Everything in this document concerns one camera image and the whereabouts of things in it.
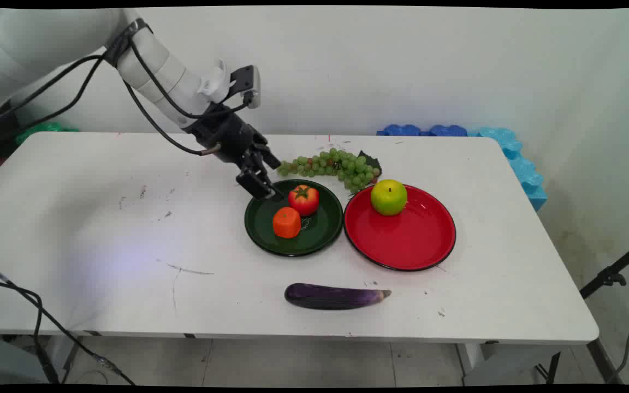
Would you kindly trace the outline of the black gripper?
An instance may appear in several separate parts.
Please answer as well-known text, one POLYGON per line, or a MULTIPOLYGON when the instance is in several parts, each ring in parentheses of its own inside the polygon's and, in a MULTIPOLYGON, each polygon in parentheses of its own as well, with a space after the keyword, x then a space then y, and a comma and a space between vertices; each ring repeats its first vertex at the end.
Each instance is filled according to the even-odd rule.
POLYGON ((262 161, 272 169, 282 166, 282 161, 272 153, 267 140, 254 127, 244 122, 237 112, 217 114, 229 110, 224 104, 210 104, 204 117, 192 120, 185 127, 185 133, 192 134, 198 144, 210 149, 220 144, 216 157, 224 163, 240 166, 235 180, 257 200, 284 200, 283 194, 270 181, 267 170, 261 162, 247 162, 253 153, 259 153, 262 161))

